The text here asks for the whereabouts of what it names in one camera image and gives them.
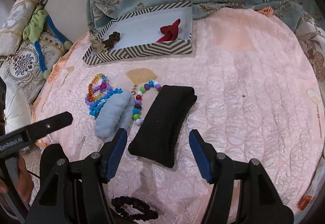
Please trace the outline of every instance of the black sock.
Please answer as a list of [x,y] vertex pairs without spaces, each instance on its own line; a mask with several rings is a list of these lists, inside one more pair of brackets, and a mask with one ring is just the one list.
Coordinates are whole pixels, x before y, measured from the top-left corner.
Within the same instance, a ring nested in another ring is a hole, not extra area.
[[191,87],[163,86],[129,145],[130,154],[172,168],[179,132],[196,99]]

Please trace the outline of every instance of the beige paper tag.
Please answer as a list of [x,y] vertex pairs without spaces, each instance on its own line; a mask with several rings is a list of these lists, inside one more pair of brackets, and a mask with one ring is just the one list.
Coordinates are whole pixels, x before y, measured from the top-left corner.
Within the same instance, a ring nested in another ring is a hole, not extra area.
[[126,76],[135,85],[147,83],[150,80],[156,80],[157,75],[148,68],[136,68],[126,72]]

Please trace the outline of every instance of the dark bead necklace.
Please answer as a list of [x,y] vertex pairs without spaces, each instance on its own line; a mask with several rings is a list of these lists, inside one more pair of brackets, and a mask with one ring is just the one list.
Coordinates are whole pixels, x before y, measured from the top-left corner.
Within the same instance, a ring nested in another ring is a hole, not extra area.
[[[133,208],[137,209],[138,211],[142,212],[143,214],[133,214],[130,215],[125,211],[122,206],[130,205]],[[133,198],[133,197],[127,197],[127,196],[122,196],[122,197],[115,197],[112,199],[112,205],[115,208],[115,211],[120,214],[122,217],[126,218],[127,220],[155,220],[158,218],[158,212],[155,212],[153,210],[150,210],[150,206],[140,199]]]

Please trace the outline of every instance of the screw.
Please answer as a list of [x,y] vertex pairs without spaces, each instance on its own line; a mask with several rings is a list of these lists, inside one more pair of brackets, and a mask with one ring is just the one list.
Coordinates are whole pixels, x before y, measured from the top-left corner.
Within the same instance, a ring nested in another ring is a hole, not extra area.
[[56,163],[57,163],[58,166],[61,166],[61,165],[64,165],[65,160],[64,159],[59,159]]
[[224,153],[218,153],[217,158],[220,159],[220,160],[223,160],[223,159],[225,159],[225,154]]
[[98,157],[100,157],[100,153],[98,152],[92,153],[90,157],[93,159],[97,159]]
[[252,163],[253,165],[255,165],[255,166],[258,166],[258,165],[260,164],[260,161],[257,160],[257,159],[255,159],[255,158],[253,158],[253,159],[251,160],[251,163]]

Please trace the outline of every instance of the patterned pillow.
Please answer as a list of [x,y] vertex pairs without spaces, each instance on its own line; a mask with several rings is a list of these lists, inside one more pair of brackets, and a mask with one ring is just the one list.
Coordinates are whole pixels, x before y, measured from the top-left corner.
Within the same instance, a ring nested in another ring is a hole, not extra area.
[[[59,58],[66,53],[63,43],[46,32],[41,34],[40,45],[48,69],[52,69]],[[18,53],[12,59],[2,64],[0,76],[3,79],[14,80],[25,93],[29,104],[34,102],[46,82],[40,70],[36,49],[29,40],[21,44]]]
[[295,35],[314,69],[325,103],[325,31],[320,28],[314,18],[305,13],[298,23]]
[[0,29],[0,61],[12,58],[39,0],[17,0]]

